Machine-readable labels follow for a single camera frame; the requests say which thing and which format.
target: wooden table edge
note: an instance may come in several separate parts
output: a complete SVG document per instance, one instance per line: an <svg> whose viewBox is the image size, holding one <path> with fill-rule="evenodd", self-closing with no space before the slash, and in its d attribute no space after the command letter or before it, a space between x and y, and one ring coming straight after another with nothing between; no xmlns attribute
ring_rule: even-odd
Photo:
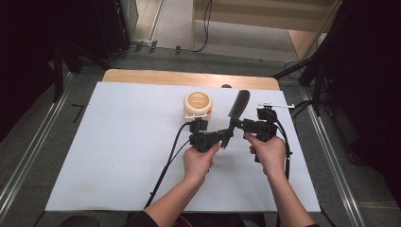
<svg viewBox="0 0 401 227"><path fill-rule="evenodd" d="M110 69L102 81L205 87L228 84L236 89L280 91L278 81L273 78L173 71Z"/></svg>

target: white surface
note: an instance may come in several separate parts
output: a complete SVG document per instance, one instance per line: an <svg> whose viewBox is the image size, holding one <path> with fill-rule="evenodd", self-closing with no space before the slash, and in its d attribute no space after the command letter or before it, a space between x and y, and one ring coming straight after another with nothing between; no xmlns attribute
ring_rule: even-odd
<svg viewBox="0 0 401 227"><path fill-rule="evenodd" d="M193 91L204 91L213 99L208 130L226 129L237 89L98 83L45 210L142 210L184 123L183 98ZM241 119L256 120L258 102L287 105L282 92L250 92ZM288 110L275 110L293 152L290 182L307 211L320 211ZM189 134L184 128L177 148ZM236 129L227 149L216 154L205 184L185 211L276 211L262 167L253 161L242 134ZM182 154L170 166L155 201L182 178Z"/></svg>

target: hand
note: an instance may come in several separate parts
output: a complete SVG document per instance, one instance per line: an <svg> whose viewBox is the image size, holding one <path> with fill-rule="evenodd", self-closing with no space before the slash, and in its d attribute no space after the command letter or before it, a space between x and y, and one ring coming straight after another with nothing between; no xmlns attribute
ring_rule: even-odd
<svg viewBox="0 0 401 227"><path fill-rule="evenodd" d="M268 177L285 173L286 146L281 138L274 136L269 141L262 142L249 132L245 132L245 138L252 144L250 153L257 155L263 166L263 172Z"/></svg>
<svg viewBox="0 0 401 227"><path fill-rule="evenodd" d="M213 165L213 156L219 149L220 144L214 144L204 153L200 153L194 147L188 148L183 155L184 178L195 181L201 186L204 183L206 173Z"/></svg>

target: metal rail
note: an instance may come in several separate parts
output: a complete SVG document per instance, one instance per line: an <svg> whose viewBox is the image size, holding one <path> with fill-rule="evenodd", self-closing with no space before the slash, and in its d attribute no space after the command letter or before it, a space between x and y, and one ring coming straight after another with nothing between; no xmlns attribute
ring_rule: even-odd
<svg viewBox="0 0 401 227"><path fill-rule="evenodd" d="M301 87L301 94L304 100L311 100L312 96L303 87ZM326 157L327 163L330 166L331 173L333 174L335 183L340 192L342 203L344 204L348 218L351 224L355 227L366 226L363 221L363 217L357 206L357 201L354 198L351 187L349 186L344 173L340 167L339 160L337 159L336 152L331 146L330 139L327 136L323 122L319 116L315 114L312 107L308 107L310 118L312 119L313 126L315 127L316 133L318 134L319 140L322 144L323 152Z"/></svg>
<svg viewBox="0 0 401 227"><path fill-rule="evenodd" d="M18 166L15 168L14 173L12 174L6 186L2 189L0 196L0 225L6 217L6 214L11 207L12 202L17 196L17 193L26 178L26 175L28 174L30 168L32 167L36 157L41 150L44 140L46 139L48 133L53 126L53 123L59 115L61 107L64 104L65 99L68 97L73 81L74 75L72 73L68 73L64 79L64 93L61 95L61 98L58 102L55 102L51 105L49 111L47 112L47 115L44 118L44 121L42 122L39 129L36 131L35 136L26 149L23 158L21 159Z"/></svg>

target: cable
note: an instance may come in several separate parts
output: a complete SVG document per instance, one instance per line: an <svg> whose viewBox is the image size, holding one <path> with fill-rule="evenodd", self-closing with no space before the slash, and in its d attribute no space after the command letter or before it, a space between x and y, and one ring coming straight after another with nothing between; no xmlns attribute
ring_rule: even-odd
<svg viewBox="0 0 401 227"><path fill-rule="evenodd" d="M174 155L174 157L171 159L170 163L172 163L172 162L174 161L175 157L177 157L177 154L179 154L180 151L183 149L183 147L184 147L186 144L188 144L188 143L189 143L189 140L186 141L186 142L178 149L177 153L176 153L176 154Z"/></svg>
<svg viewBox="0 0 401 227"><path fill-rule="evenodd" d="M277 117L274 114L270 113L270 112L267 112L267 113L275 120L275 122L277 122L277 125L279 127L279 131L283 135L284 141L286 143L286 178L288 180L289 179L289 156L292 154L292 152L289 150L289 143L288 143L288 139L287 139L287 134L286 134L286 131L284 130L283 125L280 123L280 121L277 119ZM281 226L280 215L277 213L276 227L280 227L280 226Z"/></svg>
<svg viewBox="0 0 401 227"><path fill-rule="evenodd" d="M321 213L322 215L324 215L324 217L327 219L327 221L330 223L331 227L337 227L337 225L330 219L330 217L327 215L327 213L325 213L325 211L323 210L323 207L319 204L319 206L321 207Z"/></svg>
<svg viewBox="0 0 401 227"><path fill-rule="evenodd" d="M113 59L107 61L107 63L111 63L111 62L115 61L116 59L120 58L120 56L121 56L122 54L123 54L123 53L116 53L116 54L115 54L116 56L115 56Z"/></svg>
<svg viewBox="0 0 401 227"><path fill-rule="evenodd" d="M287 65L289 65L290 63L301 63L301 62L300 61L289 61L283 66L283 71L286 70ZM296 78L290 77L289 75L287 75L287 77L290 79L296 79Z"/></svg>
<svg viewBox="0 0 401 227"><path fill-rule="evenodd" d="M306 101L302 101L300 103L298 103L294 109L292 109L289 113L292 114L294 113L295 109L298 109L299 107L302 106L301 110L299 110L297 113L295 113L291 119L294 120L298 114L300 114L301 112L303 112L305 110L305 108L309 105L315 105L315 104L319 104L319 105L323 105L323 106L327 106L330 108L329 104L327 103L326 100L322 99L320 101L313 101L313 100L306 100Z"/></svg>
<svg viewBox="0 0 401 227"><path fill-rule="evenodd" d="M193 52L201 52L207 46L207 43L209 41L209 23L210 23L210 15L212 14L212 6L213 6L212 0L209 0L209 3L207 4L206 10L204 11L203 15L203 29L205 34L203 46L198 50L194 50ZM207 25L206 25L206 14L208 9L209 9L209 16L207 18Z"/></svg>
<svg viewBox="0 0 401 227"><path fill-rule="evenodd" d="M149 199L148 199L147 204L145 205L145 208L147 208L148 206L150 206L151 202L153 201L153 198L154 198L154 196L156 195L156 192L157 192L157 190L159 189L159 186L160 186L160 184L162 183L162 180L163 180L163 178L165 177L165 175L166 175L166 173L167 173L168 167L170 166L170 164L171 164L171 162L172 162L172 160L173 160L174 149L175 149L175 147L176 147L176 145L177 145L177 141L178 141L178 138L180 137L181 131L183 130L183 127L185 127L185 126L187 126L187 125L190 125L190 123L189 123L189 122L185 122L185 123L180 127L180 129L178 130L177 135L176 135L176 138L175 138L175 140L174 140L173 148L171 149L171 152L170 152L170 155L169 155L169 157L168 157L167 163L166 163L165 167L163 168L163 171L162 171L162 173L160 174L159 180L157 180L157 183L156 183L156 185L154 186L153 191L150 192L150 197L149 197Z"/></svg>
<svg viewBox="0 0 401 227"><path fill-rule="evenodd" d="M44 216L44 213L46 213L46 211L41 212L41 214L36 219L35 223L33 223L32 227L36 227L39 224L39 221L41 221L42 217Z"/></svg>

